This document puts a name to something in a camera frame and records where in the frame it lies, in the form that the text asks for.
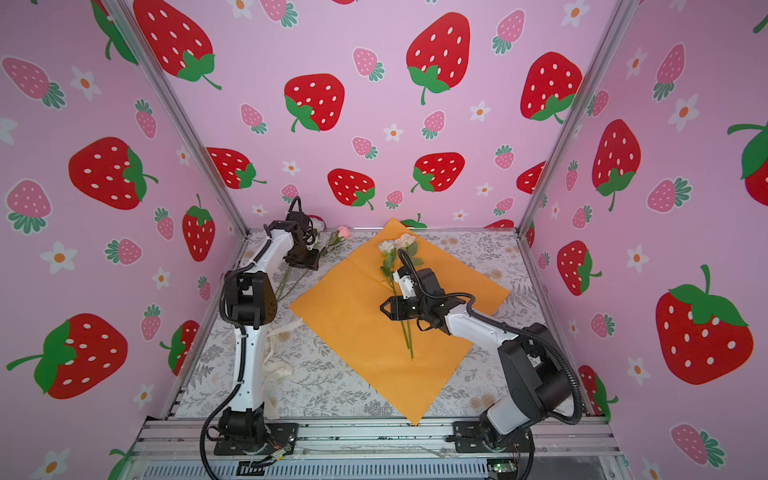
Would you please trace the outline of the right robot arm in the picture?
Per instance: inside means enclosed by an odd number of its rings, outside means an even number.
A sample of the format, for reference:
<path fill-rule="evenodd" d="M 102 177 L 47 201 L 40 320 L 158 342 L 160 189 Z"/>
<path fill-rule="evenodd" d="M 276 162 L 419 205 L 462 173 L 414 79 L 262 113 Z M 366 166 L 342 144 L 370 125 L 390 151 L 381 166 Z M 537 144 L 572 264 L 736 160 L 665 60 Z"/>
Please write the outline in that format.
<path fill-rule="evenodd" d="M 380 305 L 390 320 L 414 320 L 422 331 L 439 330 L 499 356 L 508 393 L 480 416 L 467 437 L 490 451 L 522 440 L 534 425 L 555 419 L 577 425 L 584 416 L 577 372 L 548 328 L 518 328 L 474 308 L 469 293 L 447 293 L 430 269 L 402 267 L 393 274 L 396 294 Z"/>

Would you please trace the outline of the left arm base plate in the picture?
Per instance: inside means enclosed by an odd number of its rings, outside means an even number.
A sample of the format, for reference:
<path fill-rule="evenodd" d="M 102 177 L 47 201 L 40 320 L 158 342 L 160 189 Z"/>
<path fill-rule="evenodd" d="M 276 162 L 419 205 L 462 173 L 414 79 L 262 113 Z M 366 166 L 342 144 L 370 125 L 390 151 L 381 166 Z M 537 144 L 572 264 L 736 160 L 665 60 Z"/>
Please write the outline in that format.
<path fill-rule="evenodd" d="M 298 430 L 298 423 L 270 422 L 253 435 L 221 434 L 213 452 L 221 457 L 291 455 Z"/>

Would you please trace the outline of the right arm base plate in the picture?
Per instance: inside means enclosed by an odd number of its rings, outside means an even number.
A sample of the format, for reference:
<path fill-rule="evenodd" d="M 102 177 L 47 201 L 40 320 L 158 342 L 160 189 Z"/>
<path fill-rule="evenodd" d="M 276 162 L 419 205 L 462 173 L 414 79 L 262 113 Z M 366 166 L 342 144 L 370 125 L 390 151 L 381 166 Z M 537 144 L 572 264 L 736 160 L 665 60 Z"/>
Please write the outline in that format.
<path fill-rule="evenodd" d="M 530 453 L 535 443 L 528 429 L 518 428 L 507 434 L 498 433 L 489 422 L 455 421 L 445 438 L 458 453 Z"/>

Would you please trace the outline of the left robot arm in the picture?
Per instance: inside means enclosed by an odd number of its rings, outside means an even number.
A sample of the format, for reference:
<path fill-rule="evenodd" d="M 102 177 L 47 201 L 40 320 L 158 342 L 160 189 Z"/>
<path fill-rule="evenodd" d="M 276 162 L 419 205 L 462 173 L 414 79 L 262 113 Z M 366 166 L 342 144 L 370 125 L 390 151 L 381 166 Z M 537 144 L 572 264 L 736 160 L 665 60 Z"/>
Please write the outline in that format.
<path fill-rule="evenodd" d="M 319 252 L 310 248 L 317 232 L 308 215 L 289 213 L 265 231 L 256 252 L 224 279 L 218 310 L 219 317 L 234 328 L 233 388 L 204 422 L 203 442 L 239 438 L 261 445 L 267 440 L 263 368 L 270 325 L 278 311 L 271 275 L 282 264 L 318 268 Z"/>

